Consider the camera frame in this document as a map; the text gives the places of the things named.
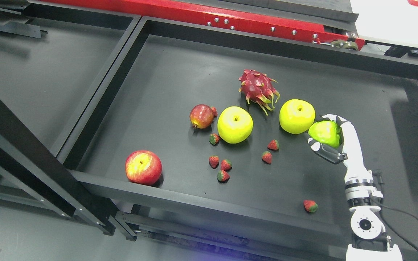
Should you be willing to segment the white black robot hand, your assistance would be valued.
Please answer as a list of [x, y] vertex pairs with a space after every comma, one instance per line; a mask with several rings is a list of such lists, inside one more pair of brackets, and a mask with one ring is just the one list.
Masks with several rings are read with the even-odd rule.
[[355, 126], [350, 121], [334, 114], [320, 115], [319, 119], [335, 122], [340, 127], [343, 137], [342, 151], [339, 152], [330, 145], [321, 143], [305, 133], [303, 136], [307, 140], [307, 145], [310, 149], [319, 157], [334, 165], [343, 162], [347, 169], [344, 177], [346, 185], [355, 182], [373, 183], [372, 173], [364, 166], [361, 145]]

